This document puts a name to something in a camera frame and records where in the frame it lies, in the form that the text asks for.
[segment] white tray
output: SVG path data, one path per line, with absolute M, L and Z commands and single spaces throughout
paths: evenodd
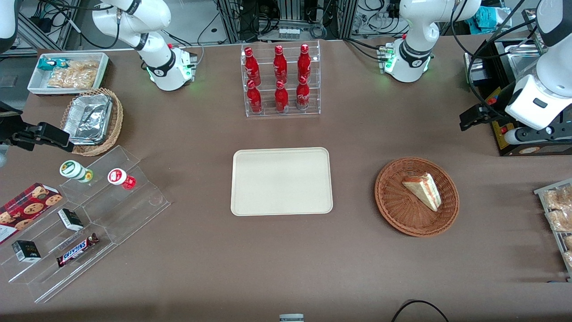
M 327 214 L 333 208 L 325 148 L 239 150 L 232 164 L 236 216 Z
M 28 83 L 28 91 L 36 95 L 68 95 L 68 94 L 79 94 L 83 92 L 90 91 L 92 89 L 97 89 L 101 85 L 105 74 L 105 68 L 107 67 L 109 57 L 101 52 L 77 52 L 77 53 L 50 53 L 41 54 L 38 61 L 44 57 L 54 57 L 54 58 L 68 58 L 71 60 L 96 60 L 100 62 L 100 66 L 97 68 L 96 79 L 93 82 L 92 88 L 89 89 L 77 89 L 77 88 L 51 88 L 47 86 L 47 81 L 51 77 L 50 70 L 42 70 L 39 68 L 34 68 L 30 82 Z

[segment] brown tablecloth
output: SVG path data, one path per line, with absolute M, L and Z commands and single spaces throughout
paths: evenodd
M 118 143 L 173 204 L 47 304 L 2 278 L 0 320 L 389 321 L 402 302 L 424 299 L 452 321 L 569 321 L 572 285 L 545 283 L 563 281 L 565 267 L 532 190 L 571 177 L 570 157 L 501 158 L 488 126 L 460 132 L 458 115 L 477 100 L 450 37 L 413 84 L 380 75 L 342 41 L 321 46 L 322 114 L 272 120 L 244 115 L 240 46 L 207 48 L 196 81 L 175 92 L 149 81 L 136 52 L 108 52 L 106 87 L 125 109 Z M 24 118 L 59 124 L 69 100 L 30 95 Z M 328 149 L 331 213 L 235 217 L 233 154 L 288 147 Z M 403 156 L 455 181 L 460 213 L 444 234 L 409 237 L 379 214 L 375 178 Z M 70 155 L 38 146 L 8 158 L 0 201 L 34 182 L 61 184 Z M 439 315 L 416 304 L 398 321 L 409 320 Z

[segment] wicker basket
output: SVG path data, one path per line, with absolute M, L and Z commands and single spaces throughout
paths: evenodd
M 73 152 L 75 154 L 80 154 L 83 156 L 96 156 L 102 154 L 103 152 L 111 149 L 117 138 L 119 137 L 119 132 L 121 132 L 121 123 L 123 122 L 123 107 L 117 96 L 110 90 L 105 88 L 94 89 L 93 91 L 81 93 L 81 96 L 96 95 L 96 94 L 106 94 L 111 96 L 113 99 L 112 114 L 109 119 L 107 138 L 105 141 L 98 146 L 75 146 Z M 63 114 L 62 121 L 60 123 L 60 128 L 66 124 L 67 115 L 72 107 L 72 102 L 67 105 L 66 111 Z
M 408 176 L 431 174 L 441 196 L 441 206 L 432 211 L 402 184 Z M 459 193 L 447 173 L 421 158 L 401 158 L 387 164 L 375 181 L 375 200 L 383 217 L 399 231 L 430 237 L 449 229 L 459 214 Z

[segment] cookie image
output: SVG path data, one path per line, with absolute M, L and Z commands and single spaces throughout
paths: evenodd
M 16 219 L 12 218 L 9 213 L 4 212 L 0 215 L 0 224 L 11 223 L 15 220 Z
M 21 222 L 18 222 L 16 224 L 16 226 L 14 226 L 14 228 L 18 229 L 18 230 L 22 230 L 24 228 L 26 228 L 26 226 L 28 226 L 33 220 L 32 219 L 24 219 Z
M 36 189 L 34 189 L 32 191 L 32 197 L 34 198 L 38 198 L 38 199 L 44 199 L 47 196 L 47 190 L 44 189 L 44 187 L 36 187 Z
M 62 199 L 61 195 L 53 195 L 50 198 L 46 199 L 47 206 L 53 206 L 58 203 Z
M 32 214 L 35 214 L 42 209 L 43 209 L 43 203 L 36 202 L 36 203 L 32 203 L 30 206 L 24 208 L 24 213 L 26 215 L 32 215 Z

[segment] red cookie box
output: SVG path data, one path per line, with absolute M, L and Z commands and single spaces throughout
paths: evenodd
M 54 188 L 35 183 L 0 207 L 0 244 L 32 223 L 62 199 Z

